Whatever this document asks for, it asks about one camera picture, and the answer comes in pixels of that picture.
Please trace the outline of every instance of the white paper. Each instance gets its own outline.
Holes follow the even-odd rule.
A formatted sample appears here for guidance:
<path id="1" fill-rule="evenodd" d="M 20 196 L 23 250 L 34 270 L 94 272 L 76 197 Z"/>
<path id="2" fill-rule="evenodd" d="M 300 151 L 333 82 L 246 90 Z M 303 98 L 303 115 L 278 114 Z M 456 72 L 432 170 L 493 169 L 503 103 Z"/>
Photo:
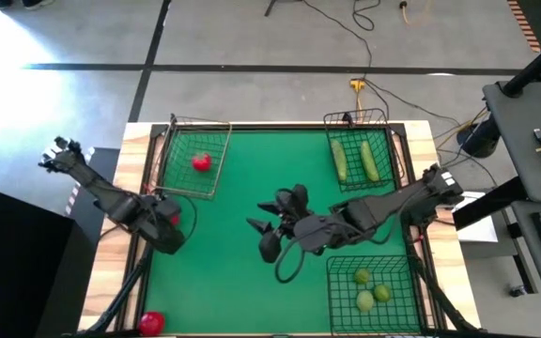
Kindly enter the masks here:
<path id="1" fill-rule="evenodd" d="M 485 195 L 483 192 L 463 192 L 462 196 L 465 197 L 465 199 L 454 207 L 453 212 L 474 202 L 483 195 Z M 494 229 L 494 222 L 492 221 L 491 216 L 487 216 L 476 223 L 470 224 L 464 229 L 458 230 L 458 240 L 498 242 L 496 230 Z"/>

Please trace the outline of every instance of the green cucumber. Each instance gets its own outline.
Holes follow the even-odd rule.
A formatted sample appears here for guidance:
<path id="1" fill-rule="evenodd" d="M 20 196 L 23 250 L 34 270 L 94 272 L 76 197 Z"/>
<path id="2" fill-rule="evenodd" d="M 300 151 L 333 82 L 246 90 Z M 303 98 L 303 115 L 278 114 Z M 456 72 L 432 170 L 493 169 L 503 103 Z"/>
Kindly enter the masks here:
<path id="1" fill-rule="evenodd" d="M 377 170 L 377 165 L 373 158 L 373 151 L 371 150 L 371 145 L 368 144 L 368 141 L 363 141 L 363 144 L 361 145 L 361 158 L 363 159 L 363 167 L 368 179 L 373 182 L 379 181 L 379 170 Z"/>
<path id="2" fill-rule="evenodd" d="M 335 160 L 335 168 L 337 168 L 337 178 L 340 182 L 345 182 L 348 179 L 348 161 L 344 146 L 337 140 L 331 140 L 331 152 Z"/>

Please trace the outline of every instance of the wire basket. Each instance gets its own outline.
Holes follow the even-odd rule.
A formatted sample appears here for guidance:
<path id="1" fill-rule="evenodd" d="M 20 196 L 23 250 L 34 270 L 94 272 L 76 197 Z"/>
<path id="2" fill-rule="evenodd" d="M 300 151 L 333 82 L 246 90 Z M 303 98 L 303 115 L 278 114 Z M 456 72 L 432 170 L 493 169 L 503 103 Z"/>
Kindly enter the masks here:
<path id="1" fill-rule="evenodd" d="M 326 114 L 323 121 L 330 151 L 332 140 L 336 140 L 343 146 L 346 153 L 348 178 L 344 181 L 339 180 L 337 168 L 335 168 L 342 192 L 384 186 L 404 175 L 402 162 L 394 148 L 392 129 L 382 110 L 373 108 L 331 113 Z M 363 141 L 367 141 L 371 146 L 373 159 L 379 172 L 377 180 L 370 180 L 364 171 L 361 159 Z"/>
<path id="2" fill-rule="evenodd" d="M 162 170 L 158 189 L 192 197 L 211 199 L 216 192 L 232 126 L 228 122 L 171 115 L 166 147 L 157 167 Z M 193 169 L 192 158 L 209 154 L 206 172 Z"/>
<path id="3" fill-rule="evenodd" d="M 358 269 L 371 272 L 367 284 L 354 283 Z M 327 288 L 332 334 L 354 336 L 368 333 L 419 333 L 422 328 L 420 301 L 415 293 L 413 274 L 405 255 L 334 256 L 327 260 Z M 377 285 L 391 289 L 387 302 L 375 301 L 362 313 L 356 297 L 363 290 L 373 292 Z"/>

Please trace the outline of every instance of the green lime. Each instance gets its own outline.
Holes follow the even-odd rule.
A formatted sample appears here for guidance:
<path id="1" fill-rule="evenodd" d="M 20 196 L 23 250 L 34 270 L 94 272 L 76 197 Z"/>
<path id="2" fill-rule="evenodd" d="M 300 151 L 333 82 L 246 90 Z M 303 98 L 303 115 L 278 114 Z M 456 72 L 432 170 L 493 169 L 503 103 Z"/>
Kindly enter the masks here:
<path id="1" fill-rule="evenodd" d="M 392 298 L 392 291 L 387 285 L 377 285 L 374 290 L 375 299 L 380 302 L 390 301 Z"/>
<path id="2" fill-rule="evenodd" d="M 357 269 L 354 273 L 354 283 L 367 284 L 371 280 L 371 272 L 368 269 Z"/>
<path id="3" fill-rule="evenodd" d="M 371 291 L 363 290 L 356 297 L 356 306 L 358 306 L 358 310 L 361 312 L 369 312 L 373 308 L 374 303 L 375 301 L 373 300 Z"/>

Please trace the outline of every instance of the gray floor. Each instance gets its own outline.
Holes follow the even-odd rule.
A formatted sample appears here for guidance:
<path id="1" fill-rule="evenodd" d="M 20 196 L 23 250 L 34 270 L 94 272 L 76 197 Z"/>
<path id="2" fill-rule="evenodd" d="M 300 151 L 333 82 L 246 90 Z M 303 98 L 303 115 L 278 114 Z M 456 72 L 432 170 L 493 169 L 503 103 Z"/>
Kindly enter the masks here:
<path id="1" fill-rule="evenodd" d="M 355 27 L 351 1 L 309 0 Z M 299 2 L 174 0 L 166 17 L 157 64 L 364 66 L 360 41 Z M 17 70 L 24 63 L 143 63 L 162 0 L 57 0 L 36 12 L 17 4 L 0 12 L 0 191 L 63 212 L 73 182 L 36 166 L 41 150 L 60 134 L 85 147 L 119 147 L 141 72 Z M 412 1 L 410 15 L 422 2 Z M 363 33 L 374 66 L 518 69 L 534 57 L 505 0 L 435 0 L 430 18 L 406 27 L 395 1 L 371 11 L 377 28 Z M 171 113 L 226 120 L 319 120 L 351 110 L 351 74 L 153 72 L 140 121 Z M 459 121 L 482 108 L 487 76 L 371 75 L 405 100 Z M 434 135 L 448 121 L 386 96 L 391 119 L 427 119 Z M 362 95 L 364 107 L 380 107 Z M 455 150 L 455 140 L 444 148 Z M 452 155 L 444 154 L 447 161 Z M 503 183 L 515 175 L 499 145 L 481 161 Z M 451 169 L 467 189 L 491 186 L 468 161 Z M 518 284 L 512 259 L 469 260 L 471 286 L 485 328 L 541 335 L 541 294 L 508 298 Z"/>

